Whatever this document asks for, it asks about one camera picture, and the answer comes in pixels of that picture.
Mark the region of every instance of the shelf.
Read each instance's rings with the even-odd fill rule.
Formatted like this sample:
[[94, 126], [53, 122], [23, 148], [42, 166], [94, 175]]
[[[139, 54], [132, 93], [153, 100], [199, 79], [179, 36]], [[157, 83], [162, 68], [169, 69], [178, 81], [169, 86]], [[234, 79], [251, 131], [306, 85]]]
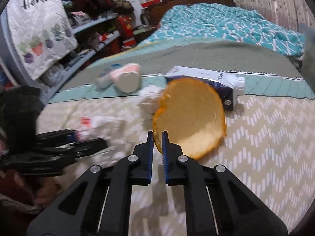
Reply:
[[79, 27], [73, 29], [72, 31], [73, 31], [74, 34], [77, 34], [77, 33], [81, 32], [81, 31], [83, 31], [83, 30], [85, 30], [87, 28], [90, 28], [90, 27], [95, 26], [97, 24], [100, 24], [102, 22], [105, 22], [105, 21], [111, 20], [113, 18], [116, 18], [116, 17], [118, 17], [118, 15], [119, 15], [118, 13], [113, 13], [113, 14], [107, 16], [106, 18], [100, 18], [100, 19], [97, 19], [97, 20], [92, 20], [91, 22], [86, 23], [83, 26], [79, 26]]
[[[113, 32], [114, 36], [110, 37], [109, 39], [107, 39], [106, 41], [102, 42], [99, 44], [98, 46], [98, 50], [97, 51], [100, 51], [101, 49], [103, 49], [105, 47], [105, 45], [108, 45], [110, 44], [112, 41], [114, 41], [115, 39], [117, 39], [120, 34], [119, 32], [116, 30]], [[85, 63], [87, 62], [90, 58], [92, 58], [96, 53], [97, 51], [95, 50], [92, 50], [92, 51], [89, 51], [87, 54], [85, 55], [82, 55], [82, 57], [72, 66], [70, 67], [64, 74], [62, 80], [57, 84], [55, 85], [54, 87], [52, 87], [47, 95], [46, 95], [46, 98], [47, 100], [49, 100], [50, 98], [53, 97], [53, 95], [69, 80], [69, 78]]]

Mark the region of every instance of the hand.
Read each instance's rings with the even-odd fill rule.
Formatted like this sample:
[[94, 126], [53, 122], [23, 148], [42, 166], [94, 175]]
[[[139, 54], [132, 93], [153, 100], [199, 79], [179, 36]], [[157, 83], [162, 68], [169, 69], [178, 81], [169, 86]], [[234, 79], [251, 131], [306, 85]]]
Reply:
[[[18, 186], [22, 187], [23, 189], [28, 188], [24, 179], [19, 176], [18, 173], [14, 174], [14, 181]], [[40, 183], [40, 189], [38, 189], [36, 194], [32, 197], [34, 198], [35, 204], [47, 207], [52, 201], [56, 199], [59, 191], [59, 185], [56, 183], [53, 177], [43, 177], [40, 179]]]

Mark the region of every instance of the crumpled white tissue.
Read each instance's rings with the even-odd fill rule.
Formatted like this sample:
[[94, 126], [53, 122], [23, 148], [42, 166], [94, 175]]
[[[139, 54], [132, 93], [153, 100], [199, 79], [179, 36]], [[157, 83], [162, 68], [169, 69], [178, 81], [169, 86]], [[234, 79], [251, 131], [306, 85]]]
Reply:
[[126, 121], [120, 117], [91, 116], [82, 117], [81, 126], [76, 131], [79, 141], [104, 138], [108, 148], [93, 155], [78, 158], [75, 164], [64, 169], [64, 175], [56, 177], [62, 189], [69, 187], [90, 166], [102, 168], [115, 165], [120, 159], [130, 155], [134, 142], [126, 139]]
[[155, 86], [148, 85], [144, 89], [139, 91], [139, 107], [140, 115], [144, 119], [152, 119], [154, 113], [159, 107], [159, 99], [162, 95], [163, 89]]

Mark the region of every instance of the pink object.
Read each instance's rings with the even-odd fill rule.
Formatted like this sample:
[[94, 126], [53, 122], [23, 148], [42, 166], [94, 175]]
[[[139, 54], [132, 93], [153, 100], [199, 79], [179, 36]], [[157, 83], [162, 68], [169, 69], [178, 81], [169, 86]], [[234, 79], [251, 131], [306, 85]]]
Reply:
[[110, 72], [114, 85], [122, 92], [131, 93], [137, 90], [140, 83], [140, 66], [130, 63]]

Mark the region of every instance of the silver screw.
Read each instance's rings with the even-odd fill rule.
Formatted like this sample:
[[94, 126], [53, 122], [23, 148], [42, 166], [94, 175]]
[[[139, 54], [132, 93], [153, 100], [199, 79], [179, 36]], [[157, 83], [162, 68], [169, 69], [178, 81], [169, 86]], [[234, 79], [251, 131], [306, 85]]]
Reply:
[[215, 167], [216, 171], [218, 172], [224, 172], [225, 171], [225, 167], [223, 165], [217, 165]]
[[137, 161], [137, 160], [138, 160], [138, 156], [136, 156], [136, 155], [130, 155], [128, 157], [128, 161]]
[[178, 156], [178, 160], [181, 162], [186, 162], [188, 161], [188, 157], [186, 155], [180, 155]]
[[90, 168], [90, 171], [91, 171], [92, 173], [97, 173], [97, 172], [100, 171], [100, 166], [98, 166], [98, 165], [93, 165], [93, 166]]

